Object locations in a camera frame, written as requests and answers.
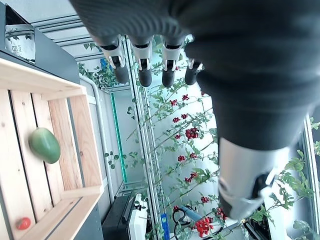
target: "robotic hand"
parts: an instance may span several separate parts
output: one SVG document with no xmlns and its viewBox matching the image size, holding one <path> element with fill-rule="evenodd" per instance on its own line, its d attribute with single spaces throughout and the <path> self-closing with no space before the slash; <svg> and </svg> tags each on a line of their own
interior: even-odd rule
<svg viewBox="0 0 320 240">
<path fill-rule="evenodd" d="M 104 47 L 112 36 L 130 36 L 140 74 L 150 70 L 152 36 L 162 35 L 166 87 L 172 84 L 184 36 L 194 36 L 185 48 L 195 59 L 186 83 L 197 78 L 212 97 L 220 203 L 232 219 L 259 207 L 271 193 L 278 164 L 287 158 L 306 113 L 319 100 L 320 1 L 70 1 L 106 51 L 118 46 Z M 106 55 L 115 59 L 115 69 L 123 66 L 120 53 L 115 54 L 118 62 Z M 205 69 L 197 74 L 200 63 Z M 150 73 L 145 75 L 141 83 L 148 86 Z"/>
</svg>

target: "wooden slat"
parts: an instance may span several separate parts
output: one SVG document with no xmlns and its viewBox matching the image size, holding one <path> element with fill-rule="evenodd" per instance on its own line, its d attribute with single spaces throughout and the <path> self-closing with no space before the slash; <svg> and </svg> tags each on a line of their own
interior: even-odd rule
<svg viewBox="0 0 320 240">
<path fill-rule="evenodd" d="M 79 198 L 69 198 L 60 201 L 40 222 L 28 231 L 21 240 L 45 240 L 78 200 Z"/>
<path fill-rule="evenodd" d="M 103 184 L 96 138 L 86 95 L 70 97 L 75 132 L 86 187 Z"/>
<path fill-rule="evenodd" d="M 7 227 L 6 227 L 6 222 L 5 222 L 5 218 L 2 212 L 2 207 L 0 204 L 0 239 L 1 240 L 10 240 L 9 235 L 8 235 L 8 231 L 7 231 Z"/>
<path fill-rule="evenodd" d="M 50 110 L 48 101 L 41 99 L 40 94 L 33 93 L 33 106 L 35 111 L 35 118 L 39 128 L 46 128 L 50 132 L 54 132 L 51 122 Z M 65 190 L 62 180 L 62 174 L 60 169 L 60 163 L 55 162 L 53 164 L 45 164 L 46 174 L 49 181 L 50 192 L 52 196 L 53 206 L 56 206 L 60 200 L 60 194 Z"/>
<path fill-rule="evenodd" d="M 79 95 L 86 95 L 87 88 L 85 86 L 80 86 L 80 88 L 72 89 L 69 91 L 58 91 L 53 93 L 44 93 L 41 95 L 43 100 L 55 100 L 55 99 L 64 99 L 68 97 L 74 97 Z"/>
<path fill-rule="evenodd" d="M 17 230 L 16 222 L 23 217 L 28 217 L 33 226 L 35 218 L 20 156 L 9 95 L 4 89 L 0 89 L 0 153 L 1 191 L 13 237 L 18 240 L 28 229 Z"/>
<path fill-rule="evenodd" d="M 61 147 L 59 162 L 64 190 L 82 188 L 83 184 L 67 99 L 50 100 L 48 103 L 54 136 L 58 139 Z"/>
<path fill-rule="evenodd" d="M 100 196 L 84 196 L 47 240 L 73 240 Z"/>
<path fill-rule="evenodd" d="M 0 89 L 52 93 L 78 89 L 79 84 L 0 58 Z"/>
<path fill-rule="evenodd" d="M 73 190 L 64 191 L 61 194 L 62 199 L 70 199 L 70 198 L 80 198 L 83 196 L 102 194 L 105 191 L 104 187 L 101 186 L 88 186 Z"/>
<path fill-rule="evenodd" d="M 33 210 L 40 221 L 53 206 L 44 162 L 32 153 L 28 144 L 28 137 L 37 129 L 31 95 L 11 91 L 11 99 Z"/>
</svg>

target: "metal pole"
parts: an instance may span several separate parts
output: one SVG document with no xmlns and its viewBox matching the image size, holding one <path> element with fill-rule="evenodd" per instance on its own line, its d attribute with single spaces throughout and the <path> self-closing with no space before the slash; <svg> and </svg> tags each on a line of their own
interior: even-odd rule
<svg viewBox="0 0 320 240">
<path fill-rule="evenodd" d="M 128 57 L 129 60 L 129 68 L 131 68 L 132 63 L 133 63 L 133 58 L 132 58 L 132 52 L 131 52 L 131 46 L 130 46 L 130 41 L 127 39 L 125 41 L 125 48 L 126 48 L 126 56 Z M 152 226 L 156 226 L 159 223 L 160 216 L 157 213 L 157 204 L 156 201 L 158 200 L 156 197 L 156 194 L 154 192 L 154 186 L 153 186 L 153 181 L 152 181 L 152 175 L 150 173 L 150 159 L 148 156 L 147 152 L 147 143 L 146 143 L 146 135 L 145 135 L 145 129 L 140 126 L 141 117 L 143 116 L 141 113 L 142 108 L 142 99 L 141 96 L 139 95 L 139 91 L 136 85 L 136 76 L 133 74 L 132 71 L 130 71 L 130 80 L 131 80 L 131 92 L 132 96 L 136 99 L 136 108 L 134 109 L 136 113 L 136 124 L 137 124 L 137 131 L 139 132 L 138 137 L 140 141 L 140 150 L 141 153 L 145 159 L 145 164 L 144 164 L 144 174 L 146 176 L 146 180 L 148 183 L 148 202 L 149 202 L 149 210 L 150 210 L 150 216 L 151 216 L 151 223 Z"/>
<path fill-rule="evenodd" d="M 77 62 L 93 60 L 93 59 L 103 59 L 103 58 L 105 58 L 105 55 L 102 52 L 94 52 L 94 53 L 74 56 L 74 59 Z"/>
<path fill-rule="evenodd" d="M 34 21 L 31 24 L 35 28 L 43 28 L 45 26 L 49 26 L 52 24 L 58 24 L 58 23 L 65 23 L 68 21 L 74 21 L 74 20 L 79 20 L 79 16 L 77 14 L 72 14 L 72 15 L 67 15 L 67 16 L 59 16 L 59 17 L 53 17 L 53 18 L 48 18 L 48 19 L 43 19 L 40 21 Z"/>
<path fill-rule="evenodd" d="M 313 198 L 310 200 L 311 204 L 311 215 L 313 215 L 313 229 L 319 234 L 320 233 L 320 190 L 319 190 L 319 179 L 317 173 L 317 163 L 314 148 L 314 139 L 312 136 L 312 128 L 310 123 L 309 114 L 304 119 L 304 131 L 303 131 L 303 148 L 304 158 L 306 160 L 306 166 L 308 167 L 309 173 L 309 184 L 314 190 Z"/>
<path fill-rule="evenodd" d="M 73 45 L 79 45 L 79 44 L 92 43 L 93 39 L 89 34 L 86 34 L 86 35 L 80 35 L 80 36 L 54 39 L 53 41 L 56 44 L 58 44 L 60 47 L 67 47 L 67 46 L 73 46 Z"/>
<path fill-rule="evenodd" d="M 154 129 L 153 129 L 153 123 L 152 123 L 152 119 L 151 119 L 151 111 L 150 111 L 150 104 L 149 104 L 149 99 L 148 99 L 148 94 L 147 94 L 147 91 L 144 89 L 144 96 L 145 96 L 145 104 L 146 104 L 146 109 L 147 109 L 147 114 L 148 114 L 148 119 L 149 119 L 149 129 L 150 129 L 150 138 L 151 138 L 151 147 L 153 149 L 153 156 L 154 156 L 154 161 L 155 161 L 155 169 L 156 169 L 156 174 L 157 174 L 157 177 L 158 180 L 161 179 L 161 171 L 160 171 L 160 166 L 159 166 L 159 159 L 158 159 L 158 155 L 157 155 L 157 152 L 155 150 L 156 148 L 156 140 L 155 140 L 155 133 L 154 133 Z M 159 181 L 159 190 L 160 190 L 160 193 L 161 193 L 161 202 L 162 202 L 162 206 L 163 208 L 165 207 L 165 203 L 164 203 L 164 190 L 163 190 L 163 187 L 162 187 L 162 181 L 160 180 Z"/>
<path fill-rule="evenodd" d="M 87 78 L 86 76 L 83 76 L 80 73 L 79 73 L 79 77 L 81 80 L 85 81 L 86 83 L 88 83 L 92 86 L 94 96 L 96 98 L 96 112 L 97 112 L 97 117 L 98 117 L 98 125 L 99 125 L 99 132 L 100 132 L 100 138 L 101 138 L 101 143 L 102 143 L 102 150 L 103 150 L 103 153 L 107 153 L 108 149 L 107 149 L 107 142 L 106 142 L 105 126 L 104 126 L 104 121 L 103 121 L 103 117 L 102 117 L 101 100 L 100 100 L 97 85 L 95 84 L 94 81 Z M 109 190 L 110 203 L 113 204 L 115 201 L 115 195 L 114 195 L 114 189 L 112 186 L 110 166 L 109 166 L 109 164 L 106 164 L 105 161 L 104 161 L 104 165 L 105 165 L 105 170 L 106 170 L 106 177 L 108 180 L 108 190 Z"/>
</svg>

